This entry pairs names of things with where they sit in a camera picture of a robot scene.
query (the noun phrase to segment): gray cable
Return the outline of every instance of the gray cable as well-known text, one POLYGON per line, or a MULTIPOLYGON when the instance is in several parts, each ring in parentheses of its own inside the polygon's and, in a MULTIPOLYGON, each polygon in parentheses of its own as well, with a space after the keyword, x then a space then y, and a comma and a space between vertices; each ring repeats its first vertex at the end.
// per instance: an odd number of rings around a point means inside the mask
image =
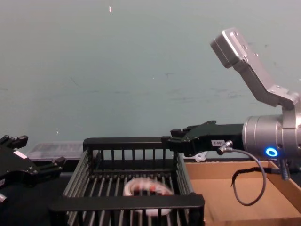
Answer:
POLYGON ((245 151, 238 150, 238 149, 233 149, 233 148, 226 148, 224 152, 238 152, 238 153, 246 154, 258 164, 258 166, 261 170, 262 176, 263 176, 263 184, 262 184, 262 189, 260 191, 259 196, 254 201, 252 201, 250 203, 242 202, 240 200, 240 198, 238 197, 238 194, 237 194, 237 191, 236 191, 236 186, 235 186, 235 181, 233 182, 234 195, 235 195, 237 201, 240 204, 244 205, 244 206, 252 206, 253 204, 257 203, 261 199, 261 197, 263 196, 263 193, 265 191, 265 188, 267 186, 267 174, 264 172, 264 168, 262 167, 260 161, 254 155, 250 154, 249 152, 245 152, 245 151))

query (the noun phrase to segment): brown cardboard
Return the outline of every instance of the brown cardboard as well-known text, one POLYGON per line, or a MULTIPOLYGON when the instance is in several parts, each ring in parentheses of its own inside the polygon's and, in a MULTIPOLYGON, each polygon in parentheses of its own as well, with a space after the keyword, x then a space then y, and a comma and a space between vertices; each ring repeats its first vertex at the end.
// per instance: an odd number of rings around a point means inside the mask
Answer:
MULTIPOLYGON (((263 161, 264 167, 276 167, 263 161)), ((231 178, 238 169, 256 163, 203 162, 186 163, 194 191, 205 199, 206 226, 301 226, 301 189, 280 175, 269 175, 263 197, 253 206, 243 206, 235 198, 231 178)), ((258 172, 239 175, 236 180, 238 195, 250 202, 260 193, 262 175, 258 172)))

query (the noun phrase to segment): blue led ring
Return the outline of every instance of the blue led ring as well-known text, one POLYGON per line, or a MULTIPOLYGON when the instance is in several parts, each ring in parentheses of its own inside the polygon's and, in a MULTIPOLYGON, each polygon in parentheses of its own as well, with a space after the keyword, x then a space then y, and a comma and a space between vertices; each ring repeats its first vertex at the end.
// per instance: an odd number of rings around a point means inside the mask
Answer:
POLYGON ((267 150, 265 151, 265 153, 268 156, 271 156, 271 157, 276 157, 278 155, 277 150, 275 148, 272 148, 272 147, 267 148, 267 150))

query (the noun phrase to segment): object in basket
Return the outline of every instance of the object in basket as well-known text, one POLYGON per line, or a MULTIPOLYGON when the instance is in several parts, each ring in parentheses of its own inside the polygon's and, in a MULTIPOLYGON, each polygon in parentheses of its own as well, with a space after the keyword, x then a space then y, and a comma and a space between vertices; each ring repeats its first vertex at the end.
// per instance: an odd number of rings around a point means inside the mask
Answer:
MULTIPOLYGON (((174 193, 164 184, 154 181, 150 178, 134 178, 127 182, 124 187, 123 195, 135 195, 137 192, 147 191, 148 193, 155 193, 157 195, 173 195, 174 193)), ((166 215, 171 209, 162 209, 161 214, 166 215)), ((158 216, 158 209, 146 210, 147 216, 158 216)))

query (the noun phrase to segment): teal wall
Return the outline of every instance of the teal wall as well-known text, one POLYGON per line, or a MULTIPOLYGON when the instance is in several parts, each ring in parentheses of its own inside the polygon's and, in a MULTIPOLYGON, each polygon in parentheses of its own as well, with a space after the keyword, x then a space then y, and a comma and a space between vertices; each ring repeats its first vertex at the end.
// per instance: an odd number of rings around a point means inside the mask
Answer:
POLYGON ((237 27, 275 81, 300 91, 300 21, 298 0, 0 0, 0 133, 27 134, 27 152, 280 113, 209 43, 237 27))

